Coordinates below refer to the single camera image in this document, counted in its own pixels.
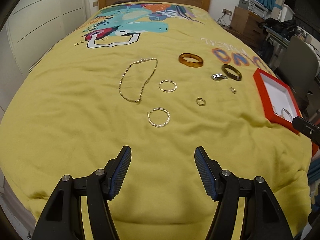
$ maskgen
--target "bed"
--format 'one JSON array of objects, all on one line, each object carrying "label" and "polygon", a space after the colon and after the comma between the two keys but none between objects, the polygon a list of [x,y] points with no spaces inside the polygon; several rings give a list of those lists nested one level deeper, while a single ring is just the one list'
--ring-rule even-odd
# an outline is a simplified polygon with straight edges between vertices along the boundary
[{"label": "bed", "polygon": [[[209,16],[210,0],[112,5],[118,1],[126,0],[99,0],[101,10],[38,62],[9,105],[0,125],[0,166],[18,199],[38,219],[63,175],[87,176],[129,145],[131,165],[109,203],[120,238],[205,239],[216,203],[194,162],[194,150],[203,146],[236,176],[263,176],[296,235],[311,210],[311,142],[265,118],[252,75],[257,68],[271,73],[268,66]],[[181,64],[182,53],[199,55],[203,66]],[[154,71],[137,104],[120,95],[119,83],[141,58],[155,58],[157,66],[156,60],[134,64],[121,84],[125,98],[138,100]],[[225,63],[243,80],[212,80]],[[174,81],[176,91],[158,89],[163,80]],[[171,116],[160,128],[147,117],[157,107]],[[154,123],[166,118],[152,114]],[[85,199],[82,207],[92,239]]]}]

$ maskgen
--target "red box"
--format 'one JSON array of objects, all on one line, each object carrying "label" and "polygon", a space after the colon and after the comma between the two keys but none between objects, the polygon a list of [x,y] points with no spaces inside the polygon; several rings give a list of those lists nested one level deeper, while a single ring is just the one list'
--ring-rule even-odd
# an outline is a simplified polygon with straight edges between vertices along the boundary
[{"label": "red box", "polygon": [[[266,118],[270,122],[278,123],[294,133],[299,133],[293,128],[290,116],[282,110],[288,110],[292,118],[301,117],[290,87],[259,68],[253,74],[253,78],[257,84]],[[279,117],[275,112],[279,115],[283,114],[287,120]]]}]

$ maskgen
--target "necklace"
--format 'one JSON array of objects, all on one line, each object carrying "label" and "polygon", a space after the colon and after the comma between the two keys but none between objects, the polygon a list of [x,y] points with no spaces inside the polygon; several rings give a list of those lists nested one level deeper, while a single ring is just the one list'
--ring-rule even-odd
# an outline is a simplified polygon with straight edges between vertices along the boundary
[{"label": "necklace", "polygon": [[[122,84],[122,81],[123,81],[123,78],[125,76],[125,74],[127,73],[127,71],[131,68],[132,65],[134,64],[139,64],[139,63],[142,63],[142,62],[146,62],[146,61],[150,61],[150,60],[155,60],[156,61],[156,66],[155,66],[155,69],[153,70],[153,72],[151,73],[151,75],[147,78],[147,80],[144,82],[144,84],[142,85],[142,88],[141,88],[141,92],[140,92],[140,96],[139,96],[139,100],[132,100],[132,99],[129,99],[129,98],[126,98],[122,93],[121,93],[121,84]],[[130,66],[125,70],[125,72],[122,74],[122,77],[121,77],[121,80],[120,80],[120,83],[119,83],[119,93],[120,95],[127,101],[129,102],[133,102],[133,103],[139,103],[142,99],[142,92],[143,92],[143,89],[144,89],[144,86],[150,81],[150,78],[153,76],[153,74],[155,73],[156,69],[157,69],[157,65],[158,65],[158,60],[156,58],[146,58],[146,59],[140,59],[138,61],[135,61],[133,63],[130,64]]]}]

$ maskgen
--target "metal screw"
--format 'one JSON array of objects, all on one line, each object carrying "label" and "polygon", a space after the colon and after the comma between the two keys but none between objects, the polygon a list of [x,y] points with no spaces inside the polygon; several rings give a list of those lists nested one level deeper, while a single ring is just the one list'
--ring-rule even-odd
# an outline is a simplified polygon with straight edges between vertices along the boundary
[{"label": "metal screw", "polygon": [[98,175],[98,176],[103,175],[103,173],[104,173],[104,170],[103,170],[103,169],[98,169],[98,170],[96,170],[96,175]]},{"label": "metal screw", "polygon": [[262,183],[262,182],[264,182],[264,178],[258,176],[258,177],[256,177],[256,181],[259,182],[259,183]]},{"label": "metal screw", "polygon": [[224,175],[224,176],[230,176],[230,175],[231,175],[231,172],[228,171],[228,170],[223,170],[223,171],[222,171],[222,175]]},{"label": "metal screw", "polygon": [[68,181],[70,179],[70,176],[69,175],[64,175],[62,177],[62,181]]}]

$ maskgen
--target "amber bangle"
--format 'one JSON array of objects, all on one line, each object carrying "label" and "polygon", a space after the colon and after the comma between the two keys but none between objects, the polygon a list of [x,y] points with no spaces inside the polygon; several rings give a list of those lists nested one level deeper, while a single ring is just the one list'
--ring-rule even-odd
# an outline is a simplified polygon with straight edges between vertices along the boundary
[{"label": "amber bangle", "polygon": [[[237,80],[237,81],[240,81],[240,80],[242,79],[242,75],[241,75],[240,71],[237,70],[235,67],[230,66],[230,65],[227,65],[227,64],[224,64],[224,65],[222,65],[221,68],[222,68],[223,72],[224,72],[229,78],[234,79],[234,80]],[[236,76],[236,75],[233,75],[232,73],[230,73],[227,69],[230,69],[230,70],[234,71],[234,72],[237,74],[237,76]]]},{"label": "amber bangle", "polygon": [[[199,62],[192,62],[184,59],[184,57],[190,57],[198,60]],[[190,53],[182,53],[179,55],[179,62],[188,66],[188,67],[202,67],[203,66],[203,59],[199,57],[198,55],[195,54],[190,54]]]}]

